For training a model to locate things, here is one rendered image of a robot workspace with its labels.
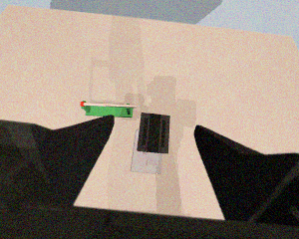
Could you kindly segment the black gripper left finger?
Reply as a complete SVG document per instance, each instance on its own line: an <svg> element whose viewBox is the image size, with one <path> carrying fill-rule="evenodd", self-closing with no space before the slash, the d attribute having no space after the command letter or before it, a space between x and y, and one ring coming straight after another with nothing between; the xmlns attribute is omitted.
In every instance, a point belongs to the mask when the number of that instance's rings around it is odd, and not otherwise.
<svg viewBox="0 0 299 239"><path fill-rule="evenodd" d="M0 155L32 161L48 203L74 205L114 124L113 115L57 129L0 119Z"/></svg>

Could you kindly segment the white pin with red cap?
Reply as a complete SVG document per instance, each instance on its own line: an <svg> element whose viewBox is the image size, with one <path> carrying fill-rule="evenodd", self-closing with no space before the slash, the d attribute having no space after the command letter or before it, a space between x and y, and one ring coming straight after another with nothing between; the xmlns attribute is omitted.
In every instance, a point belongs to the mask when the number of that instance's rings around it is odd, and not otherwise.
<svg viewBox="0 0 299 239"><path fill-rule="evenodd" d="M117 108L136 108L136 105L116 105L116 104L95 104L81 102L81 107L84 106L96 106L96 107L117 107Z"/></svg>

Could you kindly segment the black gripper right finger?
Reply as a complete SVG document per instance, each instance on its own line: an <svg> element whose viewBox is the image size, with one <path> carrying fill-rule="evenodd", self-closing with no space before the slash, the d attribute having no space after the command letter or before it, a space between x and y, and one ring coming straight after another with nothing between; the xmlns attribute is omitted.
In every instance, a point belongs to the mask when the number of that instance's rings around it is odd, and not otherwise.
<svg viewBox="0 0 299 239"><path fill-rule="evenodd" d="M299 153L263 154L202 125L193 134L224 220L255 223L299 175Z"/></svg>

